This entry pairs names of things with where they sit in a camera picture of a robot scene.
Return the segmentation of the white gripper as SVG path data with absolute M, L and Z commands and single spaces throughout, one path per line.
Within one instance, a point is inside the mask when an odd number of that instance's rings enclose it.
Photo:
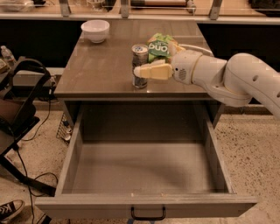
M 168 80 L 172 77 L 186 85 L 192 83 L 192 74 L 201 52 L 185 50 L 175 41 L 154 40 L 148 44 L 148 61 L 165 60 L 170 64 L 137 66 L 134 75 L 139 78 Z

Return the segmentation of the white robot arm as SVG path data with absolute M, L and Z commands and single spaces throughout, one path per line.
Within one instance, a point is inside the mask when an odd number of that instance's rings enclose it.
M 208 95 L 227 106 L 244 107 L 252 99 L 280 118 L 280 74 L 248 53 L 228 60 L 192 49 L 179 50 L 170 44 L 171 60 L 158 59 L 133 69 L 139 78 L 175 81 L 202 87 Z

